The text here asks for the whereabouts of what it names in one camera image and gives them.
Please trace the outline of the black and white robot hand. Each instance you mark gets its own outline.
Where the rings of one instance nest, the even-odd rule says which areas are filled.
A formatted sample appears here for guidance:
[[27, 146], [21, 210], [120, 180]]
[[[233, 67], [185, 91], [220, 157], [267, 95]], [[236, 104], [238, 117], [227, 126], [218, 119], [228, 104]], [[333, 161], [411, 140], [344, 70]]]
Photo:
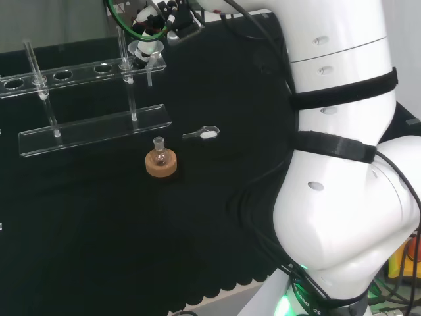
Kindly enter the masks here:
[[135, 33], [151, 38], [162, 32], [171, 46], [197, 35], [204, 27], [203, 19], [188, 1], [182, 0], [146, 4], [144, 9], [138, 10], [132, 22]]

